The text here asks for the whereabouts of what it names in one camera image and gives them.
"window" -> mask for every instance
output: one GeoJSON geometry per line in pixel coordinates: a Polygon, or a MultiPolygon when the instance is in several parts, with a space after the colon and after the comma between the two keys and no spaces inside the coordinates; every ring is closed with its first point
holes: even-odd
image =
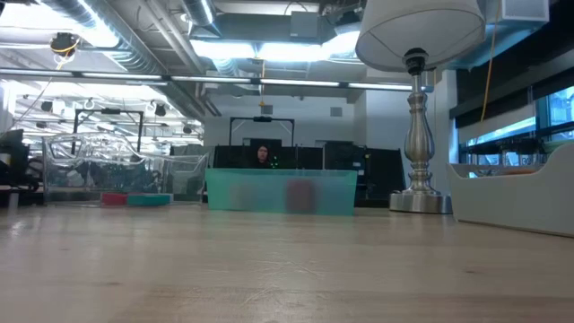
{"type": "Polygon", "coordinates": [[[574,121],[574,86],[548,96],[550,107],[550,126],[558,126],[574,121]]]}
{"type": "Polygon", "coordinates": [[[472,146],[475,144],[487,143],[493,140],[506,138],[512,135],[524,134],[526,132],[535,130],[536,130],[536,118],[532,117],[522,121],[518,121],[513,125],[492,131],[491,133],[488,133],[486,135],[481,135],[480,137],[478,137],[478,140],[471,139],[468,142],[466,142],[466,144],[472,146]]]}

